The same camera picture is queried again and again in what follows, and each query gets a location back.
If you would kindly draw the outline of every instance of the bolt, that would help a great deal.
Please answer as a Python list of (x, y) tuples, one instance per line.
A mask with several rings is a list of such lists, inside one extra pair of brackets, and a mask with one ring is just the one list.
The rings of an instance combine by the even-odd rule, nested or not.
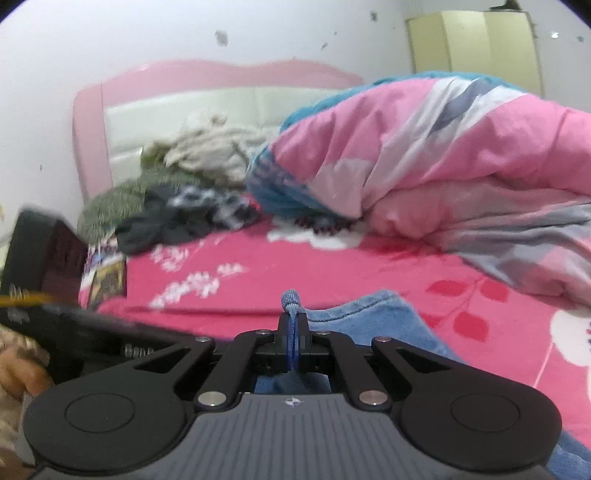
[(197, 401), (201, 405), (206, 405), (208, 407), (217, 407), (224, 403), (227, 400), (227, 396), (225, 396), (222, 392), (204, 392), (197, 398)]
[(359, 394), (359, 401), (366, 405), (382, 405), (388, 401), (388, 396), (379, 390), (366, 390)]

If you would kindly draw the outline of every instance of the yellow cable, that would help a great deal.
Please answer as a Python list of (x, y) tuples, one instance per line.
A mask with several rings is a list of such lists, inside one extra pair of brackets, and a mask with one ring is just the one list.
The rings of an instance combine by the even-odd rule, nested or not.
[(34, 307), (55, 302), (56, 299), (47, 293), (30, 293), (21, 298), (13, 298), (9, 295), (0, 295), (0, 308)]

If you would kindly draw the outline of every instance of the wall stain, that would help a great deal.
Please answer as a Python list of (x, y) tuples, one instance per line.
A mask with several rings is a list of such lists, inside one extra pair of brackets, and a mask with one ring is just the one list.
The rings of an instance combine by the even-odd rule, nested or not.
[(216, 30), (215, 33), (216, 42), (220, 47), (227, 47), (228, 46), (228, 32), (224, 32), (223, 30)]

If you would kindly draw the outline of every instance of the pink bedsheet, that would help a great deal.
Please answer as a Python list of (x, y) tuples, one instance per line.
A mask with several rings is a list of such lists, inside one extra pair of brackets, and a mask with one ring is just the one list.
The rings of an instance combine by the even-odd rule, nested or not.
[(566, 301), (517, 293), (426, 244), (361, 228), (323, 237), (268, 219), (130, 259), (127, 298), (112, 299), (100, 310), (231, 338), (275, 329), (280, 295), (288, 288), (297, 289), (310, 309), (380, 288), (398, 292), (465, 361), (548, 395), (564, 428), (591, 447), (587, 312), (573, 311)]

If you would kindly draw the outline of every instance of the dark clothing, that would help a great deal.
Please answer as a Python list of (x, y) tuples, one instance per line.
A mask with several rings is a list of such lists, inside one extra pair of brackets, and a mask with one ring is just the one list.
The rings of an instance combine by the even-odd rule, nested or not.
[(136, 255), (157, 244), (182, 244), (215, 230), (240, 230), (259, 218), (260, 213), (236, 193), (162, 185), (146, 191), (143, 211), (124, 220), (115, 235), (124, 254)]

